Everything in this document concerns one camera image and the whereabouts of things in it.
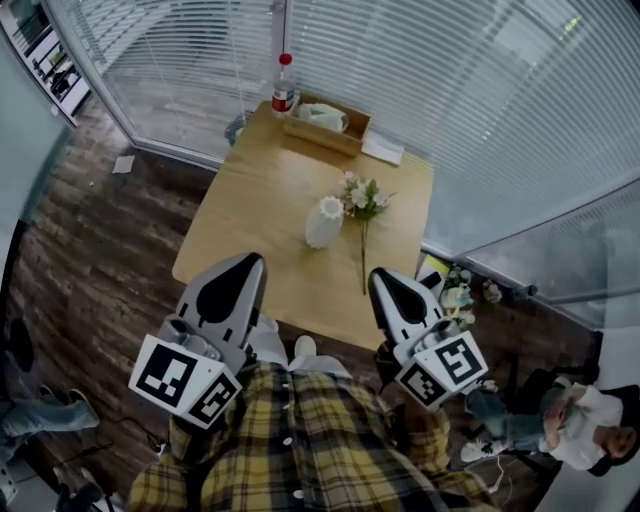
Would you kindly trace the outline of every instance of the table top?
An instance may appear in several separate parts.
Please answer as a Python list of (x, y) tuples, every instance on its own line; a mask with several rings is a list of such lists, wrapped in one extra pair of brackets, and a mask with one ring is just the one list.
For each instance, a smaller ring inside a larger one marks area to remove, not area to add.
[(302, 329), (376, 350), (383, 341), (360, 284), (360, 233), (346, 218), (324, 250), (304, 241), (307, 215), (340, 190), (343, 172), (375, 178), (391, 198), (369, 225), (366, 275), (387, 267), (413, 276), (427, 221), (433, 172), (405, 153), (400, 166), (347, 157), (285, 135), (264, 102), (236, 141), (193, 219), (173, 267), (188, 283), (225, 258), (261, 254), (267, 265), (262, 312)]

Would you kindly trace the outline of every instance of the hand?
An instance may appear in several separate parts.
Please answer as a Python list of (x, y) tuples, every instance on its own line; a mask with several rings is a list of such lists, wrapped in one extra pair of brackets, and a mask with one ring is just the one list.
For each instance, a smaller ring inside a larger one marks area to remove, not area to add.
[(567, 411), (567, 399), (560, 398), (556, 400), (551, 409), (544, 414), (544, 431), (547, 436), (557, 432), (564, 422)]

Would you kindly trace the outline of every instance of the chair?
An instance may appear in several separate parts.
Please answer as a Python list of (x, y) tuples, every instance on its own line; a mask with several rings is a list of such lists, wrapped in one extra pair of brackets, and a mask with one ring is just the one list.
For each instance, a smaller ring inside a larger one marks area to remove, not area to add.
[[(599, 368), (597, 363), (588, 362), (580, 367), (564, 367), (554, 368), (551, 371), (537, 369), (529, 376), (520, 390), (516, 390), (518, 379), (518, 357), (511, 356), (511, 371), (505, 388), (503, 401), (507, 406), (507, 410), (513, 414), (536, 414), (539, 410), (540, 402), (544, 394), (553, 386), (555, 379), (561, 374), (583, 375), (586, 384), (593, 384), (598, 377)], [(620, 398), (624, 405), (621, 425), (634, 426), (638, 429), (640, 425), (640, 387), (637, 385), (625, 386), (622, 388), (601, 391), (601, 393), (609, 394)], [(480, 426), (475, 430), (463, 429), (462, 433), (467, 439), (475, 439), (484, 430), (484, 426)], [(557, 473), (559, 464), (549, 470), (544, 466), (532, 460), (529, 452), (519, 450), (507, 450), (504, 453), (515, 456), (522, 463), (531, 468), (539, 477), (551, 477)], [(606, 474), (611, 466), (619, 465), (626, 462), (614, 461), (609, 457), (604, 457), (598, 464), (589, 470), (595, 476)]]

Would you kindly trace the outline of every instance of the person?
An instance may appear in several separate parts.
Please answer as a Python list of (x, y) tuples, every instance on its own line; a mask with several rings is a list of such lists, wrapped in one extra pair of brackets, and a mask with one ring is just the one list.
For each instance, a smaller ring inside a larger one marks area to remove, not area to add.
[(48, 386), (40, 386), (39, 400), (0, 401), (0, 462), (38, 432), (72, 432), (96, 427), (100, 418), (79, 390), (69, 391), (72, 403), (63, 404)]
[(104, 493), (87, 468), (80, 468), (85, 483), (78, 489), (78, 492), (73, 495), (71, 494), (71, 487), (67, 483), (68, 480), (62, 468), (55, 467), (53, 468), (53, 472), (60, 486), (55, 512), (88, 512), (92, 509), (94, 503), (102, 499)]
[(258, 361), (222, 421), (204, 431), (172, 417), (170, 451), (135, 479), (131, 512), (496, 510), (478, 477), (449, 471), (443, 409), (411, 399), (394, 414), (309, 336), (288, 363), (264, 317), (249, 343)]
[(466, 396), (467, 411), (484, 423), (491, 439), (467, 443), (460, 453), (464, 462), (515, 449), (546, 452), (575, 469), (587, 470), (606, 455), (622, 460), (638, 448), (638, 432), (620, 426), (622, 401), (593, 386), (556, 379), (539, 413), (529, 415), (510, 414), (496, 392), (495, 382), (482, 381)]

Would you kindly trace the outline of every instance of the paper on floor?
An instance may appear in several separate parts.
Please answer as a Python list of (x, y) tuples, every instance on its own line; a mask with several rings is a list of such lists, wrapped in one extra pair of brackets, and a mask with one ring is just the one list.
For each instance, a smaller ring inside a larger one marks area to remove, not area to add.
[(116, 160), (116, 165), (113, 166), (111, 174), (125, 174), (127, 172), (131, 172), (131, 166), (133, 165), (134, 158), (135, 155), (119, 156)]
[(362, 152), (393, 165), (400, 165), (404, 147), (394, 144), (379, 133), (369, 130), (362, 145)]

